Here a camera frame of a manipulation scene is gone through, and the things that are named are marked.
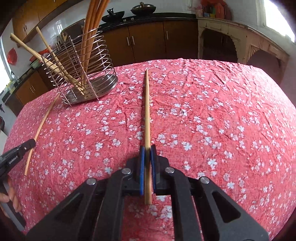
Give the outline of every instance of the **arched opening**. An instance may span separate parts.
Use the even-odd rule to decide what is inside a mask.
[[[280,84],[281,61],[274,55],[264,50],[258,50],[251,56],[247,65],[252,65],[264,70],[278,85]]]
[[[237,63],[237,51],[231,37],[211,29],[205,29],[202,37],[203,59]]]

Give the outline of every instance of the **perforated metal base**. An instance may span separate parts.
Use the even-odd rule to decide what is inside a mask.
[[[86,84],[84,95],[76,88],[71,89],[66,95],[66,98],[70,104],[77,104],[83,101],[95,99],[96,96],[104,96],[116,86],[118,82],[118,77],[115,74],[105,75],[103,77],[100,76],[96,79],[93,79],[90,82],[96,94],[92,91],[89,84]]]

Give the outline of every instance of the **silver bolt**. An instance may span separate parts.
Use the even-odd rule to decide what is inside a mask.
[[[165,169],[165,172],[166,172],[166,173],[174,173],[174,171],[175,171],[175,169],[172,168],[172,167],[167,167],[167,168]]]
[[[86,180],[86,183],[88,185],[94,185],[94,184],[96,184],[96,179],[93,178],[93,177],[91,177],[91,178],[89,178],[89,179]]]
[[[209,184],[209,182],[210,182],[209,178],[207,178],[207,177],[201,177],[200,181],[204,184]]]
[[[131,169],[129,169],[129,168],[123,168],[123,169],[121,170],[121,172],[122,172],[124,175],[127,175],[127,174],[130,174],[130,173],[131,173]]]

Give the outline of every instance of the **metal wire utensil holder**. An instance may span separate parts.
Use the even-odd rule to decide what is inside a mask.
[[[66,104],[72,105],[83,101],[91,100],[107,94],[118,82],[112,60],[108,54],[102,31],[91,30],[94,38],[91,51],[84,54],[90,57],[81,62],[81,41],[83,35],[69,39],[56,47],[49,53],[43,64],[47,74],[51,78],[53,86],[57,89],[61,98]],[[91,45],[91,38],[86,42],[87,50]],[[88,60],[87,71],[83,63]]]

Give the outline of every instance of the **red floral tablecloth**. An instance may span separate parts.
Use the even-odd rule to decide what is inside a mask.
[[[210,177],[273,238],[296,204],[296,110],[261,69],[205,60],[155,60],[117,67],[119,82],[100,101],[58,100],[34,149],[10,175],[28,231],[89,177],[109,177],[144,144],[144,72],[149,69],[151,138],[187,176]],[[5,150],[33,138],[54,99],[50,91],[18,116]],[[153,205],[128,198],[123,240],[172,240],[169,196]]]

